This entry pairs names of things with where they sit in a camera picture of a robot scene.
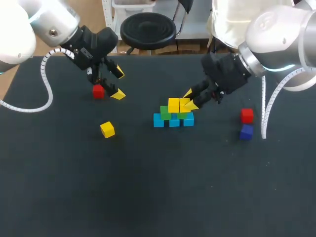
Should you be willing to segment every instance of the blue block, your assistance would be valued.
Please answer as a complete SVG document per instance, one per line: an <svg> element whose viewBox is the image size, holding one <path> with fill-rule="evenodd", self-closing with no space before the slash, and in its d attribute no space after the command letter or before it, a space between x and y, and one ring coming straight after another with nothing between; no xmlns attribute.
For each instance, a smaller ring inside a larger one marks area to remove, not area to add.
<svg viewBox="0 0 316 237"><path fill-rule="evenodd" d="M177 114L171 114L171 120L169 120L169 127L180 127L180 120L177 118Z"/></svg>
<svg viewBox="0 0 316 237"><path fill-rule="evenodd" d="M164 127L164 121L161 120L160 114L154 114L154 127Z"/></svg>
<svg viewBox="0 0 316 237"><path fill-rule="evenodd" d="M244 124L240 132L240 140L249 141L252 139L253 135L253 126Z"/></svg>
<svg viewBox="0 0 316 237"><path fill-rule="evenodd" d="M187 118L183 120L184 127L194 126L194 115L193 113L188 113Z"/></svg>

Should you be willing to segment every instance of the toy block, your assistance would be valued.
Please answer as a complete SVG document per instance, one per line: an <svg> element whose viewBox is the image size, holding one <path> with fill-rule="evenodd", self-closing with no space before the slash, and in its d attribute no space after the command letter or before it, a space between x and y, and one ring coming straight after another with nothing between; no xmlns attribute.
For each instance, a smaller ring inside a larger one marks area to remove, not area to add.
<svg viewBox="0 0 316 237"><path fill-rule="evenodd" d="M154 127L164 127L164 121L160 114L154 114Z"/></svg>
<svg viewBox="0 0 316 237"><path fill-rule="evenodd" d="M252 139L253 135L253 126L244 124L240 132L240 140L249 141Z"/></svg>
<svg viewBox="0 0 316 237"><path fill-rule="evenodd" d="M180 127L180 120L177 119L177 114L171 115L171 120L169 121L169 127Z"/></svg>
<svg viewBox="0 0 316 237"><path fill-rule="evenodd" d="M180 102L180 113L189 113L189 112L191 112L191 110L188 110L187 108L184 107L186 104L188 104L190 102L189 98L179 99L179 102Z"/></svg>
<svg viewBox="0 0 316 237"><path fill-rule="evenodd" d="M94 99L104 98L104 88L101 85L94 85L92 89L92 94Z"/></svg>
<svg viewBox="0 0 316 237"><path fill-rule="evenodd" d="M184 127L192 127L194 126L194 115L193 113L188 113L187 118L183 120Z"/></svg>
<svg viewBox="0 0 316 237"><path fill-rule="evenodd" d="M242 109L240 117L242 123L253 123L253 110Z"/></svg>
<svg viewBox="0 0 316 237"><path fill-rule="evenodd" d="M114 127L110 122L106 122L102 124L101 126L101 131L103 133L103 136L105 138L109 138L115 135Z"/></svg>
<svg viewBox="0 0 316 237"><path fill-rule="evenodd" d="M169 98L168 112L169 113L178 113L179 108L180 108L179 98Z"/></svg>
<svg viewBox="0 0 316 237"><path fill-rule="evenodd" d="M161 120L170 120L171 113L168 112L168 106L160 106Z"/></svg>
<svg viewBox="0 0 316 237"><path fill-rule="evenodd" d="M177 119L186 119L188 113L177 113Z"/></svg>

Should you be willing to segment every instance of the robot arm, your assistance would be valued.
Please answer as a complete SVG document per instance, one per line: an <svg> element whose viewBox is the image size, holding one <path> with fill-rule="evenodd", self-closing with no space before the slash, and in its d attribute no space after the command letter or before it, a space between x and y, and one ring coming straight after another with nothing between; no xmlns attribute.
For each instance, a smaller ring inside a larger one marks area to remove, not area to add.
<svg viewBox="0 0 316 237"><path fill-rule="evenodd" d="M33 55L36 34L48 46L61 46L72 52L74 59L68 58L81 70L89 69L89 81L101 84L109 96L116 98L115 94L121 93L99 71L100 66L106 65L118 79L124 76L120 67L107 59L118 42L111 28L94 34L88 27L80 27L80 17L62 0L0 0L0 11L1 29L6 33L0 40L0 73Z"/></svg>
<svg viewBox="0 0 316 237"><path fill-rule="evenodd" d="M249 77L262 77L267 71L316 67L316 13L313 9L316 9L316 0L305 0L294 7L271 7L249 24L238 54L230 53L222 58L213 53L205 55L202 66L206 79L187 92L185 97L191 102L186 107L200 109L211 99L220 103L225 94L245 85ZM314 76L297 79L296 91L314 85Z"/></svg>

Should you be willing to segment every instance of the wooden floor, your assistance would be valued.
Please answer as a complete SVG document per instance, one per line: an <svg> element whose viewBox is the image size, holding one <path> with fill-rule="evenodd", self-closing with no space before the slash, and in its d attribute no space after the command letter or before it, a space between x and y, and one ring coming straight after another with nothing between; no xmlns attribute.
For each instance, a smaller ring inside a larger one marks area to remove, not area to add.
<svg viewBox="0 0 316 237"><path fill-rule="evenodd" d="M101 0L66 0L66 2L80 15L80 25L86 25L95 33L105 27ZM35 56L44 56L48 51L50 48L40 39L37 39ZM15 67L0 76L0 99L5 96L17 70L18 67Z"/></svg>

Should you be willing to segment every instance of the white cable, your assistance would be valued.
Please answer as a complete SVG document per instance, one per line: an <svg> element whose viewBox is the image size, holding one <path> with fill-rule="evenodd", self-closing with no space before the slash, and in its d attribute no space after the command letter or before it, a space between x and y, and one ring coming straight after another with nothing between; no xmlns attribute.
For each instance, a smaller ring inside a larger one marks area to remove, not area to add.
<svg viewBox="0 0 316 237"><path fill-rule="evenodd" d="M264 112L264 108L263 106L265 105L265 93L263 93L263 90L262 90L262 116L264 116L264 120L261 124L261 136L262 136L262 139L266 139L267 138L267 127L268 127L268 120L269 120L269 115L270 115L270 111L271 111L271 108L273 106L273 103L275 102L276 98L277 98L277 95L279 94L279 92L282 90L282 88L284 87L285 84L288 83L289 80L291 80L293 77L295 77L296 75L298 74L301 74L305 72L304 68L299 68L293 72L291 72L289 75L287 75L281 82L279 85L277 85L276 89L274 90L269 102L268 102L268 105L267 105L267 108L265 109L265 112Z"/></svg>
<svg viewBox="0 0 316 237"><path fill-rule="evenodd" d="M21 108L9 105L6 102L4 102L3 100L0 100L0 104L2 106L5 106L8 109L11 109L11 110L14 110L14 111L17 111L17 112L22 112L22 113L37 113L37 112L41 112L41 111L46 110L51 105L51 103L53 102L53 92L51 90L51 87L50 87L49 82L48 82L47 77L46 77L46 63L47 63L48 59L55 53L65 53L69 57L71 57L72 59L75 58L74 53L72 53L69 50L64 49L64 48L56 48L54 50L51 50L49 53L47 53L44 56L44 58L43 58L43 60L41 62L41 66L40 66L40 74L41 74L41 77L43 79L44 85L46 86L46 89L47 89L47 92L48 92L48 102L44 106L42 106L40 108L37 108L37 109L21 109Z"/></svg>
<svg viewBox="0 0 316 237"><path fill-rule="evenodd" d="M274 101L277 98L277 95L279 92L282 90L282 88L285 86L285 84L288 83L289 80L291 80L293 77L295 77L298 74L301 74L303 72L308 72L312 73L315 71L315 68L307 66L306 59L305 59L305 51L304 51L304 36L305 36L305 30L307 27L307 24L311 18L311 16L316 13L316 11L311 11L309 12L306 17L304 18L302 24L301 24L301 29L299 33L299 39L298 39L298 55L300 58L300 63L302 65L302 68L299 68L293 72L291 72L289 75L287 75L281 82L280 84L276 87L274 90L267 108L265 108L265 103L266 103L266 78L265 76L262 77L262 114L261 114L261 136L263 139L267 138L267 127L268 127L268 120L269 120L269 115L271 108L273 106Z"/></svg>
<svg viewBox="0 0 316 237"><path fill-rule="evenodd" d="M262 77L262 105L261 105L261 135L263 132L263 122L266 114L266 76Z"/></svg>

